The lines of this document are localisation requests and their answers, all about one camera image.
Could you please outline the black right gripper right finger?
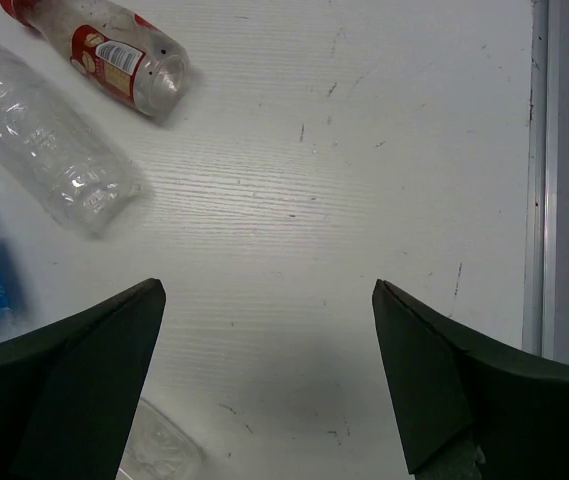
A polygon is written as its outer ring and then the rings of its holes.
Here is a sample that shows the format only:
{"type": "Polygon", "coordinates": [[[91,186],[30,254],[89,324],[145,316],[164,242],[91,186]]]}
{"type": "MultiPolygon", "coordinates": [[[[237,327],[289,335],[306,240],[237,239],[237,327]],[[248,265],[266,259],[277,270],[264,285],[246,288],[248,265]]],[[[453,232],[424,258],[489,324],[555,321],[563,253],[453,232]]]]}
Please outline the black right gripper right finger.
{"type": "Polygon", "coordinates": [[[569,365],[501,343],[387,281],[372,304],[417,479],[569,479],[569,365]]]}

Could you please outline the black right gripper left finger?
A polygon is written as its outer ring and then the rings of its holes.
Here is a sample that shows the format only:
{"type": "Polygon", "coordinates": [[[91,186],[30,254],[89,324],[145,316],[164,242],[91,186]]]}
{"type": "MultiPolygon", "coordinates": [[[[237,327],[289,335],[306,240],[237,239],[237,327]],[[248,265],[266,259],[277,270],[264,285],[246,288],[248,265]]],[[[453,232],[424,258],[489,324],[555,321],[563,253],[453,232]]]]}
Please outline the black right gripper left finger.
{"type": "Polygon", "coordinates": [[[0,343],[0,479],[113,479],[159,335],[147,279],[0,343]]]}

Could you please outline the clear ridged plastic bottle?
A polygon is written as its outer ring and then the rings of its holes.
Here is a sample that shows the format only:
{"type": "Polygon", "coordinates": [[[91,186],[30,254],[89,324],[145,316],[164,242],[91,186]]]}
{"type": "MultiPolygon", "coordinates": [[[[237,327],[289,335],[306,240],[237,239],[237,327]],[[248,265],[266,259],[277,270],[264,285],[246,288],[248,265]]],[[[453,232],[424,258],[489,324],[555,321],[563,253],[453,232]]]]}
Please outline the clear ridged plastic bottle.
{"type": "Polygon", "coordinates": [[[141,398],[117,479],[196,479],[203,464],[199,447],[168,417],[141,398]]]}

